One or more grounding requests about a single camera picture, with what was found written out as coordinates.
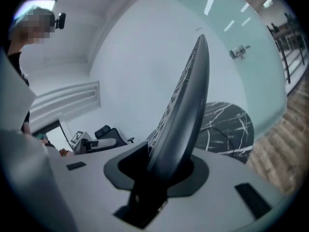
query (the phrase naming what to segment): black shirt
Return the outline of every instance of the black shirt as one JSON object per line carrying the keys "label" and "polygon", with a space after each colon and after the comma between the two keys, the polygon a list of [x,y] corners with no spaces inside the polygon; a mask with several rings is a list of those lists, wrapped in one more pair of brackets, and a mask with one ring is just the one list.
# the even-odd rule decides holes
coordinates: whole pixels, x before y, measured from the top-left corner
{"label": "black shirt", "polygon": [[[6,41],[3,44],[3,49],[5,54],[7,55],[8,59],[10,60],[11,64],[13,65],[14,69],[17,71],[17,73],[19,74],[19,76],[25,81],[25,83],[27,84],[27,86],[29,86],[29,82],[28,79],[24,76],[24,74],[22,73],[21,69],[20,69],[20,65],[19,65],[19,58],[20,58],[20,52],[18,53],[14,53],[8,56],[8,52],[9,52],[9,48],[11,45],[11,41],[6,39]],[[29,122],[29,117],[30,117],[30,111],[28,111],[27,116],[24,120],[25,122]]]}

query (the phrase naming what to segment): black base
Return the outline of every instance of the black base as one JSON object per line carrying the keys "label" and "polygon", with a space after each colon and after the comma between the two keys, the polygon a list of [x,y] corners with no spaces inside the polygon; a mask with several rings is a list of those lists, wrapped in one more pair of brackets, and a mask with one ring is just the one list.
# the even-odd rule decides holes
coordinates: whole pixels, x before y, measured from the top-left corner
{"label": "black base", "polygon": [[[136,180],[145,174],[148,164],[148,144],[110,159],[104,165],[104,174],[117,189],[133,190]],[[209,175],[207,164],[191,155],[190,160],[174,175],[167,189],[167,197],[193,195],[206,182]]]}

